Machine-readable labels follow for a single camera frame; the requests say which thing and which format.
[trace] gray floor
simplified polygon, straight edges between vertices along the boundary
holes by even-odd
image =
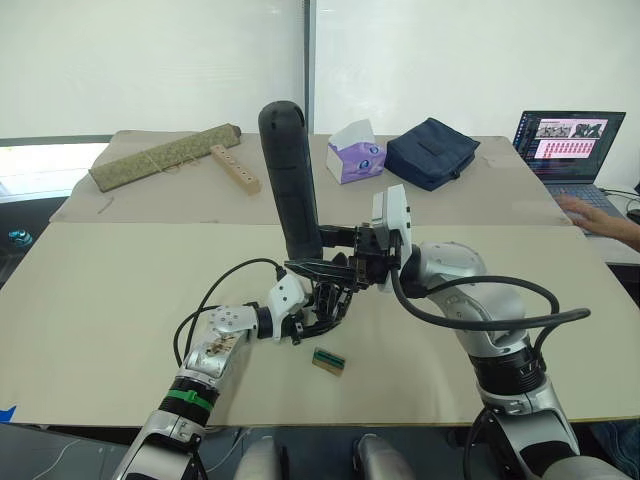
[[[405,456],[416,478],[461,479],[462,449],[449,445],[447,429],[427,427],[280,427],[254,428],[211,480],[232,479],[243,451],[256,439],[273,436],[287,447],[291,479],[351,479],[351,449],[365,432],[387,439]],[[232,445],[237,429],[213,433],[200,449],[207,468],[217,464]],[[61,450],[77,437],[54,434],[14,425],[0,425],[0,478],[31,480],[50,467]],[[39,480],[110,479],[126,447],[80,439],[70,446],[60,462]],[[488,452],[480,445],[472,456],[474,479],[498,478]]]

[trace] tissue box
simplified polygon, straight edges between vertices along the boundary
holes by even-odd
[[[369,120],[360,120],[329,137],[327,168],[338,183],[353,182],[380,175],[386,155],[376,144]]]

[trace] table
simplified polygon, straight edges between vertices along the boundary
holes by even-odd
[[[626,207],[629,199],[614,195],[610,195],[607,198],[620,211],[620,213],[626,216]],[[640,205],[636,202],[629,208],[638,207],[640,207]],[[598,255],[600,255],[606,263],[614,265],[640,265],[640,252],[636,252],[624,243],[607,237],[590,236],[588,238],[589,244],[596,252],[598,252]]]
[[[560,401],[573,420],[640,414],[640,312],[577,228],[441,225],[413,235],[418,243],[466,243],[492,273],[544,285],[562,309],[591,308],[591,317],[558,328],[545,343]],[[141,425],[176,371],[176,325],[210,283],[249,256],[283,259],[280,228],[51,224],[0,290],[2,318],[11,319],[0,335],[0,409],[17,404],[18,423]],[[213,301],[264,298],[272,268],[249,268],[225,281]],[[530,315],[547,311],[532,294],[523,298]],[[342,377],[311,365],[318,345],[346,357]],[[480,406],[453,332],[369,289],[327,335],[297,347],[256,342],[233,405],[214,422],[457,424]]]
[[[100,165],[189,132],[118,132],[96,160]],[[393,137],[378,137],[386,144]],[[321,224],[355,225],[369,220],[375,192],[402,182],[382,175],[339,185],[325,166],[327,135],[310,136],[310,151]],[[433,192],[405,183],[414,206],[416,225],[569,225],[542,183],[505,137],[477,137],[475,160],[459,179]],[[86,176],[53,222],[166,222],[278,224],[273,194],[257,134],[243,134],[229,152],[262,182],[262,191],[248,196],[211,158],[101,193]]]

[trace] blue tape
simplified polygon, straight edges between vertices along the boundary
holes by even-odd
[[[17,405],[14,405],[9,410],[0,410],[0,423],[9,423],[13,413],[16,411]]]

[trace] navy blue bag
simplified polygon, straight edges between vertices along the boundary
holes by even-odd
[[[460,176],[474,159],[480,142],[428,118],[387,143],[384,166],[419,187],[432,191]]]

